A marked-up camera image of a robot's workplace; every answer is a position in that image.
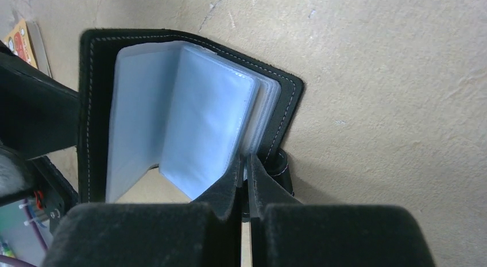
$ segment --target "wallet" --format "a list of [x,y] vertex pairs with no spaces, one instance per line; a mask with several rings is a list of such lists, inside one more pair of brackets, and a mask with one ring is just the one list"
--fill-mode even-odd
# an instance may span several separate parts
[[303,82],[176,30],[93,29],[80,45],[80,201],[114,202],[159,168],[191,199],[236,154],[256,154],[285,189],[280,149]]

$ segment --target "concrete floor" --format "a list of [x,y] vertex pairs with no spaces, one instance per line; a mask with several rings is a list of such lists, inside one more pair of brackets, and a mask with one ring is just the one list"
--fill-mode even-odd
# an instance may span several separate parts
[[[3,0],[0,15],[0,35],[37,20],[73,89],[93,27],[199,33],[300,76],[296,196],[404,206],[438,266],[487,265],[487,0]],[[76,186],[75,150],[51,158]],[[187,198],[148,174],[122,200]]]

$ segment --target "purple cable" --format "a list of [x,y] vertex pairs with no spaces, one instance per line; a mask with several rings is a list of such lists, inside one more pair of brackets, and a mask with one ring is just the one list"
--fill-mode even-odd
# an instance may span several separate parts
[[[29,202],[27,199],[24,199],[24,204],[28,204]],[[34,217],[32,217],[32,214],[30,214],[30,211],[27,207],[24,207],[25,214],[29,218],[29,220],[32,220]],[[32,226],[32,229],[34,230],[34,233],[36,235],[37,240],[39,240],[39,244],[41,245],[42,249],[44,251],[47,251],[47,244],[44,241],[44,238],[41,235],[41,232],[39,231],[39,228],[37,227],[37,224],[35,222],[31,222],[30,225]]]
[[23,260],[19,260],[19,259],[13,258],[13,257],[4,256],[3,254],[0,254],[0,262],[5,263],[5,264],[9,264],[9,265],[12,265],[15,267],[36,267],[35,265],[27,263]]

